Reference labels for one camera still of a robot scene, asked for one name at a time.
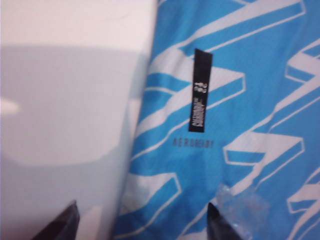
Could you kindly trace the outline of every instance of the black tip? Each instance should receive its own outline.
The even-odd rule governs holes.
[[[217,219],[220,217],[219,210],[211,203],[208,204],[207,218],[208,219]]]

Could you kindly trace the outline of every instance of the black object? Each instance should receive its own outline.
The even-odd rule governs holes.
[[[207,209],[208,240],[242,240],[218,209],[209,202]]]
[[[195,49],[189,132],[203,133],[205,131],[212,58],[212,53]]]
[[[77,203],[73,201],[32,240],[75,240],[79,221]]]

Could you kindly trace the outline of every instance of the blue fabric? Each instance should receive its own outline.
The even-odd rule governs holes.
[[[270,204],[254,240],[320,236],[320,1],[161,0],[114,238],[205,240],[220,183]],[[189,132],[195,48],[213,53]]]

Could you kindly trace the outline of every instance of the black tag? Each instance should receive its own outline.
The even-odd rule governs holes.
[[[212,58],[213,55],[211,53],[195,49],[189,132],[205,132]]]

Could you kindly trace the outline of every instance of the white wall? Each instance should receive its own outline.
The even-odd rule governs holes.
[[[156,0],[1,1],[1,239],[72,199],[105,240],[128,167]]]

